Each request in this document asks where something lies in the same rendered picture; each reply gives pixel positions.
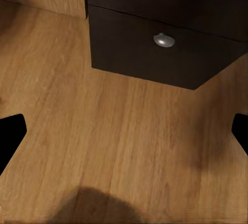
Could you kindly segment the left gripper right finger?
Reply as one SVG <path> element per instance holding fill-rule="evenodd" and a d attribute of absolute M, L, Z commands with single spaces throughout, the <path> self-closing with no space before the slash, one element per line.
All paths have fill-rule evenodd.
<path fill-rule="evenodd" d="M 248 155 L 248 116 L 239 113 L 236 114 L 231 132 Z"/>

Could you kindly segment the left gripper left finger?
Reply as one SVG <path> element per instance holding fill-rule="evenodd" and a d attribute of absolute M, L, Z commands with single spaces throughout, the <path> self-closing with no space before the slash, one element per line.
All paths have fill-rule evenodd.
<path fill-rule="evenodd" d="M 23 114 L 0 119 L 0 175 L 27 133 Z"/>

